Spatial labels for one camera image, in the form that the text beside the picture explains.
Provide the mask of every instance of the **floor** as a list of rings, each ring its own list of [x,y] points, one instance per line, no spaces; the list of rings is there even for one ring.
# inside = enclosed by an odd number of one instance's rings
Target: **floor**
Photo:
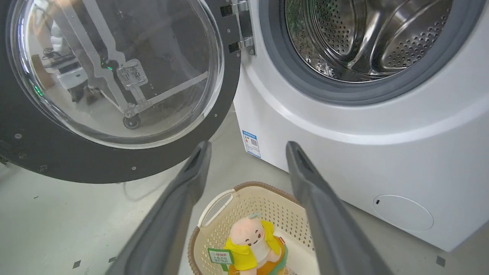
[[[287,173],[244,151],[233,112],[211,141],[207,186],[194,207],[187,240],[202,209],[240,183],[261,181],[291,193]],[[0,274],[103,274],[180,167],[105,185],[1,167]],[[348,209],[395,274],[477,275],[489,270],[489,226],[446,253],[357,208]],[[186,275],[191,271],[185,254],[179,273]]]

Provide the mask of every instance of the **plush toy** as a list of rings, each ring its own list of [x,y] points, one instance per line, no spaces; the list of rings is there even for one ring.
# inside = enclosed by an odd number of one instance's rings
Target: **plush toy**
[[[234,265],[229,274],[280,275],[287,260],[287,247],[273,235],[273,223],[253,214],[231,227],[224,249],[231,250]]]

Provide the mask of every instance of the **plush toy face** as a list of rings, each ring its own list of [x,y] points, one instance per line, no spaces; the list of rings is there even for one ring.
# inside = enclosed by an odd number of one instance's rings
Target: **plush toy face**
[[[265,229],[259,218],[243,218],[231,227],[229,234],[235,245],[252,246],[265,237]]]

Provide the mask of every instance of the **round access panel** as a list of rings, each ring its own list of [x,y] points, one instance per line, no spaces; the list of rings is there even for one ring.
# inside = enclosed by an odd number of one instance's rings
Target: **round access panel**
[[[382,219],[403,230],[425,231],[434,223],[426,208],[405,197],[378,196],[374,200],[374,208]]]

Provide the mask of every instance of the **green tag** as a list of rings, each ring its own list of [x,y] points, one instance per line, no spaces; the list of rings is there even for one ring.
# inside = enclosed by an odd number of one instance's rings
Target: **green tag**
[[[207,251],[209,252],[209,257],[211,258],[211,262],[215,264],[220,264],[222,266],[222,270],[225,272],[229,271],[227,269],[227,265],[234,264],[231,250],[208,248]]]
[[[248,219],[253,219],[253,218],[259,217],[261,215],[262,215],[261,213],[254,213],[254,214],[249,215]]]

